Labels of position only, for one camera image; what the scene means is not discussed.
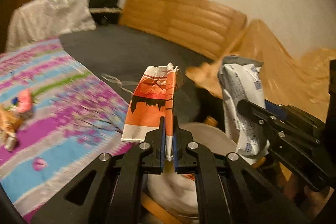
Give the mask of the white grey plastic wrapper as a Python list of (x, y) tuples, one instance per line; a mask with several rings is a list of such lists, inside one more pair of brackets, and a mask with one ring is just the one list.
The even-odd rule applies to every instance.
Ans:
[(218, 71), (222, 89), (224, 125), (227, 137), (236, 144), (236, 153), (249, 164), (267, 155), (269, 142), (260, 118), (252, 110), (265, 108), (259, 76), (262, 62), (240, 56), (226, 56)]

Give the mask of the orange white paper carton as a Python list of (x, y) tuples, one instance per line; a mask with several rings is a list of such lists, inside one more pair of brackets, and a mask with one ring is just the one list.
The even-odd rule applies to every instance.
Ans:
[(173, 159), (174, 93), (183, 85), (178, 66), (149, 66), (143, 73), (127, 109), (121, 140), (129, 143), (145, 141), (146, 134), (159, 128), (165, 118), (165, 156)]

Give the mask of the white round trash bin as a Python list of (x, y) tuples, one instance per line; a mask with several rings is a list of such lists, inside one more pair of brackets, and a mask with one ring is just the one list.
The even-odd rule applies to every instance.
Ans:
[(149, 196), (173, 214), (198, 215), (197, 190), (194, 179), (180, 171), (194, 171), (197, 159), (187, 152), (187, 143), (195, 141), (218, 155), (236, 151), (236, 144), (226, 134), (204, 123), (185, 123), (173, 140), (174, 159), (164, 163), (161, 174), (150, 174), (147, 179)]

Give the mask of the colourful floral quilt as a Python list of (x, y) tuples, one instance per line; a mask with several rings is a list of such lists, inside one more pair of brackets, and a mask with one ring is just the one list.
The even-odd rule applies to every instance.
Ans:
[(1, 55), (1, 105), (29, 90), (33, 107), (17, 131), (17, 146), (1, 148), (1, 186), (27, 222), (103, 152), (125, 153), (121, 133), (127, 103), (66, 53), (59, 40)]

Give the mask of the golden snack wrapper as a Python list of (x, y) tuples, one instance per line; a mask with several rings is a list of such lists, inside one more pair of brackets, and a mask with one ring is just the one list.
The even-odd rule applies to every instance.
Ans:
[(9, 152), (13, 152), (18, 145), (18, 129), (32, 115), (33, 106), (30, 106), (29, 109), (22, 109), (17, 106), (5, 109), (1, 106), (1, 147), (4, 147)]

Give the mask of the small red carton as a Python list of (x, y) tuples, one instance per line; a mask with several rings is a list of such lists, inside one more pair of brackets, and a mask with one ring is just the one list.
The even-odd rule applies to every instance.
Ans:
[(25, 89), (18, 94), (18, 113), (25, 113), (31, 110), (33, 105), (33, 100), (31, 96), (31, 92), (29, 89)]

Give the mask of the white plastic bottle blue cap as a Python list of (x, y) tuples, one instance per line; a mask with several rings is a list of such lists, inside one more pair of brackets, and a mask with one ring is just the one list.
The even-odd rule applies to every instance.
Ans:
[(11, 100), (11, 105), (6, 109), (6, 110), (9, 110), (9, 111), (15, 111), (18, 107), (18, 104), (19, 104), (19, 99), (18, 97), (14, 97), (12, 100)]

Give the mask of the dark grey bed sheet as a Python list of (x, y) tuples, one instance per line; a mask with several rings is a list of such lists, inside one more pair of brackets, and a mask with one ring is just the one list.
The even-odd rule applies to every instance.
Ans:
[[(148, 66), (173, 63), (181, 72), (188, 67), (209, 63), (210, 59), (183, 46), (129, 27), (109, 25), (93, 31), (60, 36), (69, 55), (97, 77), (106, 73), (122, 82), (139, 82)], [(211, 117), (224, 127), (222, 101), (196, 87), (187, 77), (174, 94), (174, 114), (179, 123), (204, 122)]]

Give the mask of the wooden headboard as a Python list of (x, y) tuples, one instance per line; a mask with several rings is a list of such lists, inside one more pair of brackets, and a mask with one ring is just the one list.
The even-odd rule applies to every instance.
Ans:
[(217, 60), (247, 16), (209, 0), (126, 0), (118, 23)]

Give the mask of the silver satin pillow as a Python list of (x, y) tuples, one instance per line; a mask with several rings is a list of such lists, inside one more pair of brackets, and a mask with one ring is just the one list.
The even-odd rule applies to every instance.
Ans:
[(63, 34), (96, 29), (89, 0), (32, 0), (14, 10), (6, 52)]

